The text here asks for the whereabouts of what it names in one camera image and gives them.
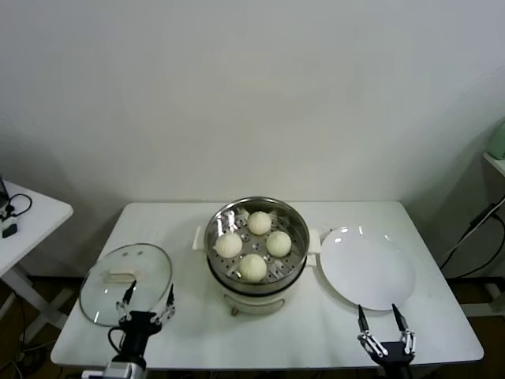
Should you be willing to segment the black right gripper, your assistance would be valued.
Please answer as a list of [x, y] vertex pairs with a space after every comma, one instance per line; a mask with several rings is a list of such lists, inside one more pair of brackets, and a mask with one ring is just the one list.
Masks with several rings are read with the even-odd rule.
[[358, 326], [360, 334], [358, 340], [369, 355], [376, 356], [376, 363], [381, 366], [386, 378], [412, 379], [410, 363], [416, 350], [416, 336], [410, 329], [399, 308], [392, 304], [395, 321], [401, 332], [401, 342], [379, 342], [371, 333], [365, 312], [358, 306]]

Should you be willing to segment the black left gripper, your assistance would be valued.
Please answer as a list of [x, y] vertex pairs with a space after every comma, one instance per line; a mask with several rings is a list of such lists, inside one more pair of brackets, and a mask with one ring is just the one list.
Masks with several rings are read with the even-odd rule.
[[170, 285], [169, 294], [163, 311], [157, 316], [153, 312], [131, 311], [129, 304], [135, 291], [134, 280], [126, 289], [120, 301], [116, 302], [119, 328], [124, 339], [119, 351], [124, 355], [143, 356], [151, 336], [159, 333], [161, 324], [166, 324], [175, 314], [174, 285]]

